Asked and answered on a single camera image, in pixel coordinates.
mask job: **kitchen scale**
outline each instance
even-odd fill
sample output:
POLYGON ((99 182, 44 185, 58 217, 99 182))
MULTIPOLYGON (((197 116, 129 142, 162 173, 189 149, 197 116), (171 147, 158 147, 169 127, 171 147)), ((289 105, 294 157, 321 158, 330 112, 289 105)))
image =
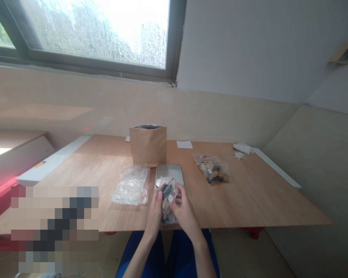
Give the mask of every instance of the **kitchen scale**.
POLYGON ((156 188, 160 186, 161 177, 171 177, 181 185, 184 185, 182 167, 179 164, 159 164, 156 170, 156 188))

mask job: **wall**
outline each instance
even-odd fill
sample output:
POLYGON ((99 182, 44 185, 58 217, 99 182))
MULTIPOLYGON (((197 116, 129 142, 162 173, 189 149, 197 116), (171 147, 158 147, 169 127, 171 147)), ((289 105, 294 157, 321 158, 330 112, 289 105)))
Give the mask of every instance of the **wall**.
POLYGON ((348 65, 339 66, 324 80, 308 103, 348 114, 348 65))
POLYGON ((348 115, 302 107, 263 151, 335 221, 267 229, 294 274, 348 277, 348 115))
POLYGON ((348 0, 188 0, 178 86, 305 103, 348 40, 348 0))
POLYGON ((266 145, 298 105, 201 91, 0 67, 0 129, 49 131, 56 148, 82 134, 168 127, 169 139, 266 145))

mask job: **plastic bag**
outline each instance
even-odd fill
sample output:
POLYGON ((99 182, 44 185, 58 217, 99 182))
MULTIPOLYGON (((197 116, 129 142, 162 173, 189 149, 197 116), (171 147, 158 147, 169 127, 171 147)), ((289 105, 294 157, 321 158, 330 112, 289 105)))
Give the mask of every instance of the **plastic bag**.
POLYGON ((142 165, 131 165, 120 174, 116 190, 111 202, 122 205, 144 205, 148 201, 148 184, 150 168, 142 165))
POLYGON ((230 171, 226 161, 205 163, 199 165, 208 183, 230 182, 230 171))
POLYGON ((200 166, 201 164, 221 162, 220 158, 214 154, 196 158, 194 161, 196 162, 196 165, 198 166, 200 166))
POLYGON ((162 191, 161 222, 163 224, 178 223, 173 212, 173 205, 178 194, 178 187, 175 183, 175 179, 170 177, 161 177, 160 180, 161 182, 159 189, 162 191))
POLYGON ((198 158, 204 158, 204 157, 207 157, 207 156, 213 156, 213 154, 194 153, 194 154, 191 154, 191 156, 193 157, 194 160, 196 160, 198 158))

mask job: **hand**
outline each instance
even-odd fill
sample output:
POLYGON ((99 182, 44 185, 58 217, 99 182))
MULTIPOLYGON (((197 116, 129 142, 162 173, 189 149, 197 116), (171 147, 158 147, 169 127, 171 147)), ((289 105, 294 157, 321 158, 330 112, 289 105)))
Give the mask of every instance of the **hand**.
POLYGON ((143 237, 150 243, 154 243, 160 229, 161 223, 162 191, 156 189, 148 209, 146 228, 143 237))
POLYGON ((173 204, 173 212, 179 225, 194 244, 203 239, 203 233, 183 186, 177 184, 178 195, 173 204))

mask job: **wall tile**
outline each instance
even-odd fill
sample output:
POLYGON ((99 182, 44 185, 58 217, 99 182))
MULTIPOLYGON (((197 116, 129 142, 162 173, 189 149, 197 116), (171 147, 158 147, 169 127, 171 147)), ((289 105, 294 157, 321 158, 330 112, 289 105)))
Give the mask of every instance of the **wall tile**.
POLYGON ((126 136, 129 127, 151 123, 167 126, 169 139, 245 142, 261 147, 298 107, 160 85, 0 67, 0 125, 50 129, 54 138, 59 138, 58 146, 74 134, 126 136), (61 131, 63 138, 57 135, 61 131))
POLYGON ((348 277, 348 115, 302 107, 263 149, 335 222, 267 231, 297 277, 348 277))

